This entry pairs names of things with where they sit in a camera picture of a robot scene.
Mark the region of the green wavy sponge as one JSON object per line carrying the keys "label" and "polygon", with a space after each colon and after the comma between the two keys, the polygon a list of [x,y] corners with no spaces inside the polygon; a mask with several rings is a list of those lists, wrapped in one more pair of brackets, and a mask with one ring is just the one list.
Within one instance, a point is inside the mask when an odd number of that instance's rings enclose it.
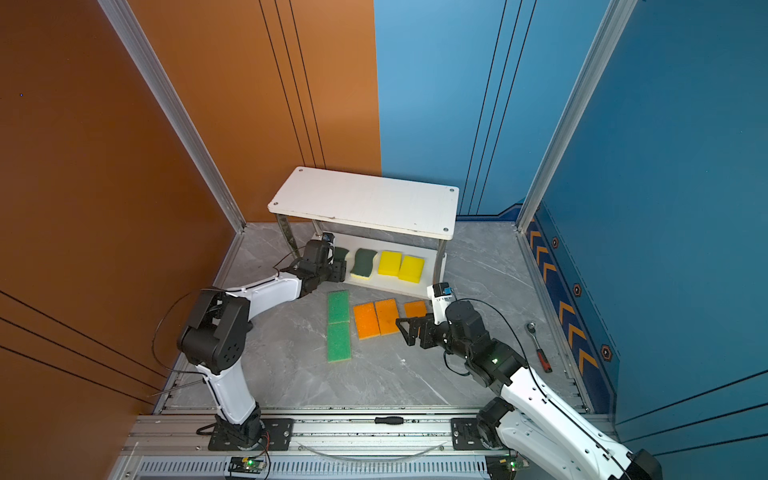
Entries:
{"label": "green wavy sponge", "polygon": [[346,256],[348,255],[349,251],[346,248],[343,247],[335,247],[334,253],[333,253],[333,261],[335,263],[338,262],[345,262]]}
{"label": "green wavy sponge", "polygon": [[359,248],[355,252],[354,262],[350,271],[350,276],[360,279],[369,279],[373,272],[374,260],[377,251]]}

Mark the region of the light green sponge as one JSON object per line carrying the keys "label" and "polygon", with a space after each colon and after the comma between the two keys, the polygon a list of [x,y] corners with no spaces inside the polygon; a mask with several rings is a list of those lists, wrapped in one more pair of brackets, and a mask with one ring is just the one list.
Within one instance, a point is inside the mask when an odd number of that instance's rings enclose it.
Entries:
{"label": "light green sponge", "polygon": [[330,324],[327,328],[327,360],[329,363],[352,358],[350,325],[348,322]]}
{"label": "light green sponge", "polygon": [[330,292],[327,301],[328,323],[330,325],[348,323],[350,321],[348,291]]}

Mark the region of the yellow sponge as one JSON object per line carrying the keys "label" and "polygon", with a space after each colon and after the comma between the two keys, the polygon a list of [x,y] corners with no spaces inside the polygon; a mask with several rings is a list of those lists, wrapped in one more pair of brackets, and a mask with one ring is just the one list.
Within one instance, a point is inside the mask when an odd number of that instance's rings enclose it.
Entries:
{"label": "yellow sponge", "polygon": [[424,266],[423,258],[406,255],[403,257],[397,277],[401,281],[418,284],[421,282]]}
{"label": "yellow sponge", "polygon": [[397,277],[402,263],[402,253],[382,251],[377,273],[382,276]]}

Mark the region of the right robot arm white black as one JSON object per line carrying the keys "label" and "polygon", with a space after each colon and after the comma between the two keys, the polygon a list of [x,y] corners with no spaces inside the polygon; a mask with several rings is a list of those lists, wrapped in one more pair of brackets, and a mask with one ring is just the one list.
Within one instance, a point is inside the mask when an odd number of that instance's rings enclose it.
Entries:
{"label": "right robot arm white black", "polygon": [[662,478],[652,454],[610,438],[547,386],[520,352],[493,338],[469,301],[396,325],[410,346],[462,357],[470,376],[494,392],[477,415],[487,444],[522,454],[556,479]]}

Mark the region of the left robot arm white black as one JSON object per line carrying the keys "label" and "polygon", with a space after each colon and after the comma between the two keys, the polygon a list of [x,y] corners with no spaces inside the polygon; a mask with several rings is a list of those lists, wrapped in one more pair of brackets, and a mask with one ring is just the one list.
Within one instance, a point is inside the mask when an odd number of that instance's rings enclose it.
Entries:
{"label": "left robot arm white black", "polygon": [[233,290],[199,293],[177,346],[203,376],[216,404],[215,422],[198,431],[210,435],[211,451],[261,446],[266,427],[241,362],[247,334],[256,316],[300,299],[324,282],[343,282],[346,261],[334,254],[335,236],[323,233],[305,245],[301,258],[269,278]]}

